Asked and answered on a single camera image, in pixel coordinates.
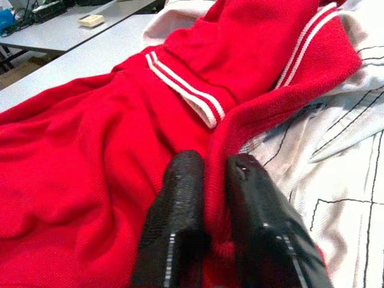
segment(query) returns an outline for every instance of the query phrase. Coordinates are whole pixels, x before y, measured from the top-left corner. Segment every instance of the red sweater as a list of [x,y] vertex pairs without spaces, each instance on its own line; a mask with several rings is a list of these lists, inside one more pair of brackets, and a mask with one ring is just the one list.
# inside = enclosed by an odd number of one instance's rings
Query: red sweater
[[206,158],[205,285],[236,286],[226,157],[360,65],[318,4],[219,0],[110,74],[0,114],[0,286],[127,285],[146,211],[186,149]]

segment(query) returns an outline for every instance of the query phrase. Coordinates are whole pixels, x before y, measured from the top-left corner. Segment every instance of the blue object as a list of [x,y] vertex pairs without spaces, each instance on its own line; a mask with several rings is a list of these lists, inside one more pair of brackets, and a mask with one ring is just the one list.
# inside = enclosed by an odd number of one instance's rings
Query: blue object
[[15,23],[13,14],[11,10],[5,9],[3,11],[0,11],[0,33],[3,32],[3,30]]

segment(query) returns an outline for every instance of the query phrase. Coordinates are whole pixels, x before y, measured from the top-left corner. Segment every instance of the gray table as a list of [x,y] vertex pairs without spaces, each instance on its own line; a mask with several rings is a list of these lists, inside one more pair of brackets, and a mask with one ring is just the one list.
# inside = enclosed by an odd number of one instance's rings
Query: gray table
[[133,15],[0,91],[0,113],[75,78],[109,73],[141,51],[141,34],[153,15]]
[[[34,24],[8,37],[0,38],[0,45],[63,54],[153,2],[155,0],[123,2],[113,0],[101,6],[74,6],[66,13],[47,22]],[[76,20],[89,14],[103,15],[105,22],[95,28],[79,26]]]

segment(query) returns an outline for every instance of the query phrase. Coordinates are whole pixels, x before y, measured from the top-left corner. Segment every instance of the red cloth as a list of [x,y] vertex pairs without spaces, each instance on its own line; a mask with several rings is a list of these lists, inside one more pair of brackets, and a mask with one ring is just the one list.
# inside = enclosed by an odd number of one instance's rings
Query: red cloth
[[195,27],[110,74],[74,80],[0,114],[0,285],[124,287],[165,167],[186,149],[207,160],[213,246],[205,285],[237,285],[226,157],[360,65],[333,17],[310,41],[291,84],[271,91],[318,4],[219,0]]

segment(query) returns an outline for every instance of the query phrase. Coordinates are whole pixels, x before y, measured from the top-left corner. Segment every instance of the small white box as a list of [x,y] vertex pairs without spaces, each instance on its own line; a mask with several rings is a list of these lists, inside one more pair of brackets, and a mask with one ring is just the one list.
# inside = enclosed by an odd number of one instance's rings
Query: small white box
[[103,15],[87,15],[77,20],[78,24],[93,28],[104,22]]

